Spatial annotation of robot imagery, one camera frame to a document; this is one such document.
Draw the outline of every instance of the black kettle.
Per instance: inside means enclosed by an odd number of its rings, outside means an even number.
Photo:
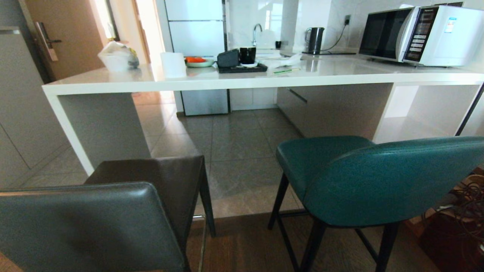
[[[324,28],[308,28],[306,29],[306,34],[304,39],[308,43],[307,52],[308,54],[318,55],[321,52],[321,42],[323,41]]]

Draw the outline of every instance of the microwave door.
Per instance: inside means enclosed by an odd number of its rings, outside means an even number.
[[[368,15],[360,54],[377,59],[397,61],[397,42],[404,22],[413,8],[392,10]]]
[[[407,51],[408,43],[411,40],[411,34],[415,27],[418,14],[419,8],[413,8],[400,28],[396,43],[396,60],[398,62],[403,62],[403,57]]]

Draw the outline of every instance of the drawer handle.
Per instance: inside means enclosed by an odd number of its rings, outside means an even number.
[[[307,104],[307,100],[304,97],[300,96],[297,92],[293,91],[291,88],[288,88],[288,90],[289,90],[289,92],[294,94],[297,98],[301,99],[304,103]]]

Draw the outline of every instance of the door lock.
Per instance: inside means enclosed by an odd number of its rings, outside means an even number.
[[[54,50],[54,47],[52,47],[52,44],[61,43],[62,41],[61,40],[51,40],[51,39],[49,39],[49,36],[47,35],[47,31],[45,30],[43,22],[35,22],[35,27],[37,28],[37,31],[39,32],[40,38],[42,40],[42,44],[46,48],[50,59],[52,61],[58,61],[59,59],[57,58],[56,51]]]

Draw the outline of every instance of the orange food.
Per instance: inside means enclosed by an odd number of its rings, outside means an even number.
[[[200,58],[200,57],[186,57],[185,58],[186,62],[206,62],[206,59]]]

